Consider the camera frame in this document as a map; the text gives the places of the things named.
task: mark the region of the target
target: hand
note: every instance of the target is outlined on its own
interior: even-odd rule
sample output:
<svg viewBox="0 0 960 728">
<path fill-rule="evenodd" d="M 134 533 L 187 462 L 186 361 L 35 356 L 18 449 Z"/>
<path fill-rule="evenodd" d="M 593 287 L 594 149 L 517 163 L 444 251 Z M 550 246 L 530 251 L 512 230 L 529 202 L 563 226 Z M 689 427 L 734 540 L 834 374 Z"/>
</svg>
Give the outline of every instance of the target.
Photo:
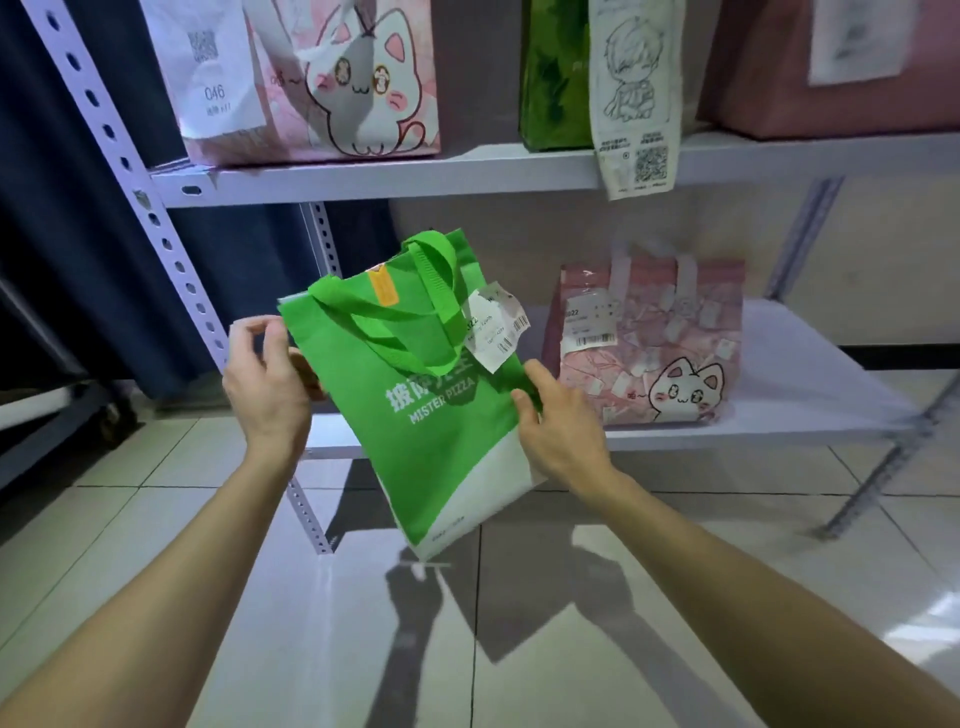
<svg viewBox="0 0 960 728">
<path fill-rule="evenodd" d="M 253 338 L 261 332 L 262 361 L 253 351 Z M 323 395 L 316 375 L 303 355 L 287 346 L 279 316 L 233 322 L 229 346 L 224 391 L 247 439 L 248 457 L 292 470 L 310 432 L 311 394 Z"/>
<path fill-rule="evenodd" d="M 515 389 L 520 417 L 520 443 L 538 469 L 564 483 L 580 497 L 589 495 L 613 465 L 607 438 L 583 392 L 563 386 L 536 359 L 523 365 L 537 387 L 543 414 L 538 417 L 530 397 Z"/>
</svg>

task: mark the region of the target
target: shelf board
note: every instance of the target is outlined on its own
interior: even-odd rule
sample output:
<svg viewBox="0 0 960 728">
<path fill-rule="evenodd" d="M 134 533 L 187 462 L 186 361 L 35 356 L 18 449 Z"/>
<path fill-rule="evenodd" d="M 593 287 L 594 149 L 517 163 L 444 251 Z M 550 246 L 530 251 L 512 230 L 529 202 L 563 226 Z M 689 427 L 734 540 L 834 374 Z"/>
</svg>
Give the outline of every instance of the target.
<svg viewBox="0 0 960 728">
<path fill-rule="evenodd" d="M 677 184 L 958 170 L 960 133 L 756 142 L 702 132 L 684 140 Z M 592 151 L 537 153 L 518 142 L 380 162 L 218 169 L 182 159 L 151 175 L 168 207 L 601 188 Z"/>
<path fill-rule="evenodd" d="M 536 356 L 544 309 L 528 311 L 521 358 Z M 725 417 L 712 425 L 609 427 L 611 450 L 725 445 L 834 445 L 912 427 L 920 412 L 781 303 L 747 301 L 742 369 Z M 343 416 L 314 415 L 307 459 L 362 458 Z"/>
</svg>

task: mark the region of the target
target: white floor tile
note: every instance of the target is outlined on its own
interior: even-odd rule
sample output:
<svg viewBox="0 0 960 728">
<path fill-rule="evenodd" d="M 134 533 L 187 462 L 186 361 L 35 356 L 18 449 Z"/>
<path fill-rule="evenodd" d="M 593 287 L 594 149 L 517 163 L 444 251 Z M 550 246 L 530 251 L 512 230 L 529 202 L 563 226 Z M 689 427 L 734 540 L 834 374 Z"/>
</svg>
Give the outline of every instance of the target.
<svg viewBox="0 0 960 728">
<path fill-rule="evenodd" d="M 960 693 L 960 498 L 887 497 L 883 507 L 949 584 L 888 643 Z"/>
<path fill-rule="evenodd" d="M 841 497 L 665 495 L 721 537 L 884 635 L 941 581 L 878 509 L 809 535 Z M 746 726 L 756 716 L 610 530 L 567 494 L 484 525 L 474 725 Z"/>
<path fill-rule="evenodd" d="M 846 494 L 856 480 L 828 448 L 615 452 L 616 466 L 653 493 Z M 544 483 L 539 490 L 556 490 Z"/>
<path fill-rule="evenodd" d="M 134 488 L 68 488 L 0 546 L 0 645 L 134 492 Z"/>
<path fill-rule="evenodd" d="M 0 650 L 0 699 L 213 493 L 139 491 Z M 402 566 L 379 491 L 308 497 L 339 537 L 336 554 L 316 556 L 280 503 L 191 725 L 468 726 L 476 535 L 436 568 Z"/>
<path fill-rule="evenodd" d="M 369 460 L 301 460 L 297 465 L 297 481 L 301 488 L 331 491 L 380 487 Z"/>
<path fill-rule="evenodd" d="M 136 487 L 154 471 L 197 422 L 196 419 L 154 420 L 138 429 L 119 448 L 108 452 L 81 475 L 77 485 Z"/>
<path fill-rule="evenodd" d="M 240 465 L 245 449 L 235 417 L 200 418 L 144 485 L 219 488 Z"/>
<path fill-rule="evenodd" d="M 953 370 L 918 372 L 874 372 L 889 386 L 900 390 L 918 407 L 927 407 L 953 377 Z M 890 494 L 960 496 L 960 418 L 943 422 L 936 440 L 928 445 L 886 488 Z M 833 451 L 861 481 L 866 480 L 883 456 L 889 443 L 865 443 L 836 446 Z"/>
</svg>

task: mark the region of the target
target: shelf rack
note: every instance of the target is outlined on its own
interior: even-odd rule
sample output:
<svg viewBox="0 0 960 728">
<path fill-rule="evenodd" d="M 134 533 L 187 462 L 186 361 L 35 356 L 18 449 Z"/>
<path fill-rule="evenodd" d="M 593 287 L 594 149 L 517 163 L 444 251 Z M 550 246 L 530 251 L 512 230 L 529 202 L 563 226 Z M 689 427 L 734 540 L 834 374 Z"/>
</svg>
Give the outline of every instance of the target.
<svg viewBox="0 0 960 728">
<path fill-rule="evenodd" d="M 532 153 L 516 139 L 468 141 L 468 133 L 459 146 L 456 133 L 453 143 L 444 137 L 448 151 L 439 158 L 223 170 L 182 160 L 148 170 L 62 0 L 21 2 L 220 369 L 227 362 L 226 332 L 167 208 L 299 203 L 318 273 L 323 275 L 339 274 L 324 201 L 600 188 L 589 151 Z M 456 92 L 452 86 L 451 94 Z M 447 129 L 443 119 L 442 125 Z M 457 131 L 456 124 L 450 127 Z M 732 392 L 729 418 L 707 426 L 611 428 L 607 433 L 611 449 L 892 440 L 895 446 L 886 458 L 825 526 L 825 535 L 839 536 L 932 438 L 936 425 L 960 400 L 960 376 L 920 412 L 848 359 L 783 300 L 803 269 L 845 176 L 957 170 L 960 133 L 795 142 L 754 142 L 719 132 L 689 136 L 682 147 L 678 184 L 816 181 L 783 243 L 766 300 L 745 305 L 743 373 Z M 534 313 L 535 319 L 542 319 L 542 312 Z M 535 332 L 521 339 L 521 352 L 524 349 L 528 355 L 539 352 Z M 305 457 L 363 456 L 343 417 L 314 416 Z M 296 479 L 287 496 L 315 550 L 330 553 Z"/>
</svg>

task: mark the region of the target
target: green bag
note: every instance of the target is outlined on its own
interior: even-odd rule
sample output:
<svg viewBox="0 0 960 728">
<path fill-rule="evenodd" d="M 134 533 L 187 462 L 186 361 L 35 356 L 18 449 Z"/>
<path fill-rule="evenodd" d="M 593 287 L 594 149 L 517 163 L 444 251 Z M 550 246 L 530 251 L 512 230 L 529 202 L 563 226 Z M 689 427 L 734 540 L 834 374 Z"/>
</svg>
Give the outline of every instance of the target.
<svg viewBox="0 0 960 728">
<path fill-rule="evenodd" d="M 484 285 L 462 232 L 427 231 L 383 265 L 280 302 L 421 559 L 538 482 L 510 397 L 535 393 L 519 359 L 490 374 L 464 349 L 462 306 Z"/>
<path fill-rule="evenodd" d="M 589 149 L 588 0 L 524 0 L 520 136 L 538 152 Z"/>
</svg>

